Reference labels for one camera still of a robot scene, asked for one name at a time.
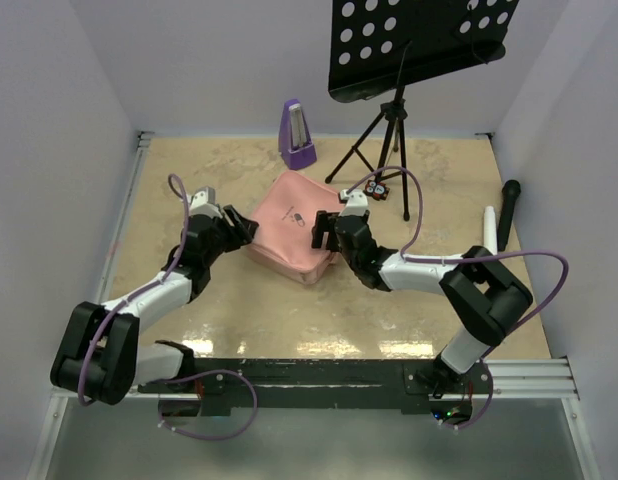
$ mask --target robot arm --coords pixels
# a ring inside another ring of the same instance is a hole
[[[206,187],[188,196],[189,226],[180,260],[163,281],[178,247],[160,272],[145,286],[155,288],[127,301],[128,296],[96,305],[83,302],[71,314],[51,370],[51,382],[77,391],[80,370],[89,342],[112,309],[120,309],[88,366],[85,394],[110,405],[118,403],[132,385],[193,373],[193,351],[173,342],[138,346],[138,336],[173,310],[195,300],[210,280],[210,268],[222,254],[251,243],[258,224],[232,207],[215,204],[215,192]]]
[[[367,197],[360,190],[340,192],[345,203],[341,213],[318,212],[312,247],[342,253],[345,261],[368,288],[419,290],[445,295],[463,324],[456,336],[436,358],[437,396],[445,383],[457,380],[487,351],[498,346],[531,305],[529,290],[498,261],[472,264],[445,262],[490,256],[483,246],[474,246],[464,255],[445,257],[404,257],[396,249],[378,246],[368,225]],[[492,209],[485,219],[495,223]],[[487,242],[494,244],[495,225],[485,226]],[[483,293],[476,284],[488,285]]]

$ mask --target tripod stand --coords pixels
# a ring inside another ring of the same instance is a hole
[[[347,163],[347,160],[355,153],[360,157],[360,160],[367,166],[370,172],[382,168],[387,164],[387,157],[389,156],[389,148],[391,147],[391,141],[396,136],[396,143],[394,144],[393,151],[400,150],[400,165],[402,168],[407,168],[407,152],[405,150],[405,128],[404,120],[407,118],[407,111],[405,110],[404,97],[405,87],[404,85],[396,87],[396,93],[391,102],[383,103],[380,105],[380,113],[371,122],[371,125],[367,127],[360,138],[353,144],[349,152],[344,158],[336,165],[336,168],[325,178],[325,183],[331,183],[333,177],[340,171],[340,169]],[[380,123],[382,119],[387,120],[387,130],[385,131],[385,139],[382,142],[382,150],[380,151],[380,159],[378,160],[378,167],[373,168],[369,161],[365,158],[362,152],[358,149],[362,142],[369,136],[374,128]],[[375,182],[382,182],[398,175],[402,176],[402,201],[403,201],[403,214],[402,217],[405,221],[410,218],[409,215],[409,193],[407,190],[407,174],[403,171],[391,173],[389,175],[382,175],[379,173],[376,175]]]

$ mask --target music stand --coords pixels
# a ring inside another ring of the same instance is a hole
[[[331,97],[349,103],[396,92],[325,182],[331,183],[354,153],[369,171],[376,170],[359,147],[383,118],[388,123],[377,168],[386,165],[394,133],[394,151],[400,150],[400,164],[407,168],[405,86],[504,57],[503,41],[517,5],[518,0],[333,0]],[[407,175],[378,174],[375,181],[398,175],[403,218],[409,220]]]

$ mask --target beige surface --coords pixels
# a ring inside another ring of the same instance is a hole
[[[316,140],[318,161],[302,171],[322,181],[353,142]],[[381,141],[370,139],[362,151],[377,162]],[[411,253],[448,255],[482,242],[486,205],[500,203],[500,177],[487,140],[407,140],[408,164],[424,192],[420,239]],[[391,163],[398,159],[394,156]],[[276,139],[162,138],[151,143],[124,239],[112,295],[146,282],[177,243],[180,203],[167,188],[170,172],[188,191],[216,188],[221,205],[247,215],[273,180],[285,170]],[[338,174],[341,189],[368,173],[352,158]],[[400,179],[385,202],[370,201],[370,225],[378,243],[399,248],[413,234],[416,190],[410,187],[412,219],[402,220]],[[509,249],[517,249],[512,232]],[[507,265],[529,284],[520,259]],[[438,295],[365,288],[344,262],[330,267],[313,286],[303,286],[249,260],[244,252],[221,256],[211,282],[193,303],[148,329],[142,344],[169,339],[192,347],[198,356],[216,357],[432,357],[449,341],[460,321]],[[548,358],[538,318],[508,338],[494,358]]]

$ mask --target black mounting bracket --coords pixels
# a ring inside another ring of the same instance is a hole
[[[441,405],[431,397],[436,382],[433,359],[197,358],[195,368],[198,372],[227,369],[240,373],[254,385],[259,408],[391,409],[412,415],[431,414],[432,405]],[[445,393],[462,395],[472,382],[474,394],[486,394],[488,384],[482,380],[485,373],[485,368],[476,363],[455,383],[448,384]],[[201,415],[229,415],[232,408],[250,408],[253,403],[251,393],[238,379],[208,376],[201,382]],[[170,385],[149,384],[139,391],[162,394],[171,389]],[[187,393],[196,393],[194,386],[190,385]],[[458,402],[446,403],[455,406]]]

